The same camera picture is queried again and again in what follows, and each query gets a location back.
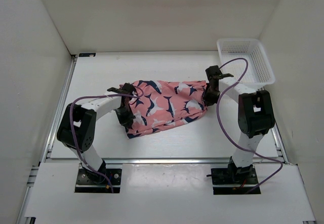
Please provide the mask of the pink shark print shorts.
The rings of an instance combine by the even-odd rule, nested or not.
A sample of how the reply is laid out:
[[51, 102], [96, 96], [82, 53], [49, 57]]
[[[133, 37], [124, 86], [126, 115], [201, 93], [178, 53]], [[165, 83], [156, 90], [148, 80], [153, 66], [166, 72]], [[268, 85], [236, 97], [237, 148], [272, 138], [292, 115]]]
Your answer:
[[130, 101], [133, 124], [126, 128], [129, 139], [180, 127], [207, 112], [203, 94], [206, 81], [145, 81], [132, 83], [140, 98]]

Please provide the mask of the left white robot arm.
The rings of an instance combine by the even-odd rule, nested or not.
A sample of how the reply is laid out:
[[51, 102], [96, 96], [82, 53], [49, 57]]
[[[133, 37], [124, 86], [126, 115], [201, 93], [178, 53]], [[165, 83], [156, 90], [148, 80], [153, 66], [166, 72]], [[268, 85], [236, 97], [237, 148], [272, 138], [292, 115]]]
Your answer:
[[114, 111], [119, 124], [130, 128], [135, 118], [130, 101], [143, 94], [142, 89], [125, 83], [121, 88], [109, 88], [103, 95], [77, 98], [66, 107], [56, 134], [57, 140], [74, 152], [85, 175], [93, 183], [111, 185], [106, 175], [106, 163], [93, 146], [97, 121]]

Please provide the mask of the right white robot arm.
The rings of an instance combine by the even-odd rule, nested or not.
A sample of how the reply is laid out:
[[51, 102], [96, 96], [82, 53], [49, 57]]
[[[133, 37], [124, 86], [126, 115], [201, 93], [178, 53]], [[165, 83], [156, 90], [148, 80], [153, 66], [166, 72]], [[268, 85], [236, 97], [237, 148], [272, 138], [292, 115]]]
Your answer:
[[[219, 125], [229, 141], [236, 147], [227, 167], [227, 177], [232, 183], [246, 178], [253, 168], [253, 157], [262, 138], [274, 127], [275, 119], [270, 93], [257, 91], [235, 80], [229, 73], [222, 73], [219, 66], [206, 69], [207, 88], [202, 97], [207, 106], [216, 105]], [[220, 101], [224, 95], [237, 103], [237, 123], [240, 129], [238, 142], [225, 132], [220, 118]]]

